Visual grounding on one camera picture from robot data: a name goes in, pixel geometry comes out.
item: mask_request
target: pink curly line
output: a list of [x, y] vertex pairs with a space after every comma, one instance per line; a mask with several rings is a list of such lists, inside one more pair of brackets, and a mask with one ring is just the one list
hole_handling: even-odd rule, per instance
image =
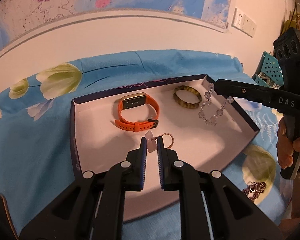
[[[158, 80], [152, 80], [150, 82], [165, 82], [167, 81], [169, 78], [166, 79], [158, 79]], [[177, 80], [178, 78], [170, 78], [170, 80], [174, 81]], [[118, 88], [132, 88], [132, 87], [141, 87], [142, 85], [144, 85], [145, 87], [149, 88], [146, 85], [147, 82], [142, 82], [142, 83], [137, 83], [137, 84], [133, 84], [133, 85], [128, 85], [128, 86], [123, 86], [123, 87], [118, 87]]]

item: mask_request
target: human hand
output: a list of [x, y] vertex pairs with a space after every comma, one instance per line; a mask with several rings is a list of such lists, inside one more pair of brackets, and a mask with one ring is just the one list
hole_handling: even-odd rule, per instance
[[278, 142], [277, 142], [277, 155], [278, 163], [282, 169], [291, 167], [293, 164], [293, 151], [300, 152], [300, 138], [291, 142], [286, 136], [286, 125], [284, 119], [282, 118], [279, 122], [278, 129]]

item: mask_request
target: smartwatch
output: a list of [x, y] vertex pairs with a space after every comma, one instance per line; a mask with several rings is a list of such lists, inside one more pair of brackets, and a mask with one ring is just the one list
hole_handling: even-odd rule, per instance
[[[123, 119], [123, 117], [121, 116], [122, 110], [134, 108], [137, 106], [142, 106], [145, 104], [151, 105], [155, 109], [156, 116], [154, 119], [148, 119], [147, 121], [144, 122], [129, 122]], [[148, 94], [137, 93], [133, 95], [128, 95], [120, 99], [118, 104], [119, 120], [114, 120], [114, 123], [118, 128], [122, 130], [140, 132], [140, 131], [156, 128], [158, 126], [159, 112], [160, 109], [158, 103]]]

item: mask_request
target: orange watch strap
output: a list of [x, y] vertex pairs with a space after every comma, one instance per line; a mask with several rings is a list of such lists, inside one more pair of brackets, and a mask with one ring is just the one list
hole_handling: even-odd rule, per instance
[[[151, 105], [155, 109], [156, 116], [155, 116], [154, 120], [157, 120], [159, 117], [159, 113], [160, 113], [160, 108], [159, 108], [158, 103], [151, 96], [146, 94], [146, 104]], [[114, 123], [118, 128], [120, 128], [122, 130], [140, 132], [140, 131], [148, 130], [148, 129], [154, 127], [154, 125], [157, 125], [157, 122], [150, 122], [150, 121], [129, 122], [121, 116], [122, 110], [123, 110], [123, 102], [122, 102], [122, 100], [120, 100], [119, 104], [118, 104], [119, 120], [114, 120]]]

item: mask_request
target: silver screw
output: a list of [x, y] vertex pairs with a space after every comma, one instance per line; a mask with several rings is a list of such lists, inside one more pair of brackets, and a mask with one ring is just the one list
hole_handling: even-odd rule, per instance
[[127, 162], [127, 161], [124, 161], [121, 163], [121, 167], [123, 167], [123, 168], [128, 168], [128, 167], [130, 167], [130, 165], [131, 165], [131, 163]]
[[173, 163], [174, 166], [178, 167], [178, 168], [181, 168], [183, 166], [183, 162], [182, 161], [175, 161]]
[[85, 179], [90, 179], [90, 178], [92, 178], [92, 176], [93, 176], [93, 172], [92, 172], [92, 171], [85, 171], [85, 172], [83, 173], [83, 177], [84, 177]]
[[221, 172], [220, 171], [213, 171], [211, 172], [212, 177], [215, 178], [220, 178], [221, 177]]

